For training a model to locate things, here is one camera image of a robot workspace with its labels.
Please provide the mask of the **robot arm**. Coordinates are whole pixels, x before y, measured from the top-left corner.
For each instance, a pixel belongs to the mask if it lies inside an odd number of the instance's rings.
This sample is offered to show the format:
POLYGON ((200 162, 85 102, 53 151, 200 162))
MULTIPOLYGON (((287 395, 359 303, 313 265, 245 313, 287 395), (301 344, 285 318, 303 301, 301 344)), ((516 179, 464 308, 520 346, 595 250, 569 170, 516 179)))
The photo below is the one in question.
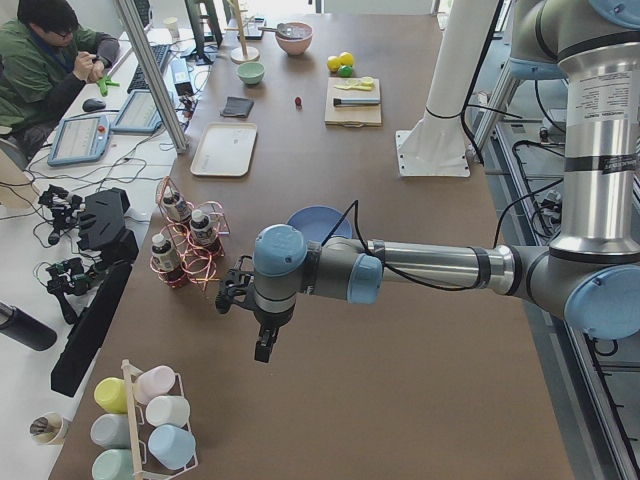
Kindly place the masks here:
POLYGON ((266 362, 299 294, 371 304, 385 280, 441 291, 488 288, 527 300, 601 340, 639 329, 639 245, 631 197, 639 166, 639 5, 635 1, 522 1, 510 62, 522 79, 562 78, 565 125, 560 225, 544 246, 453 247, 380 240, 308 242, 264 229, 248 292, 266 362))

